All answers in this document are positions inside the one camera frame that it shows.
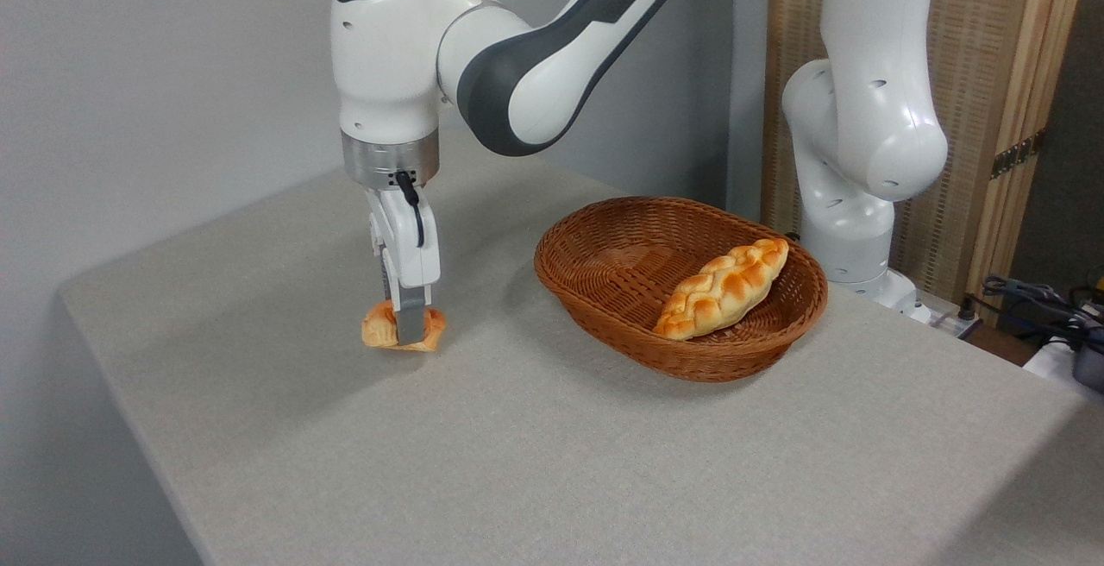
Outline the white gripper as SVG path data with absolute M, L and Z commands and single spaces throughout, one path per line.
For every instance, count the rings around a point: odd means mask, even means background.
M 425 313 L 429 286 L 440 279 L 439 241 L 429 200 L 414 189 L 417 205 L 407 203 L 402 190 L 367 189 L 373 250 L 381 259 L 384 299 L 393 302 L 399 346 L 421 343 L 426 337 Z

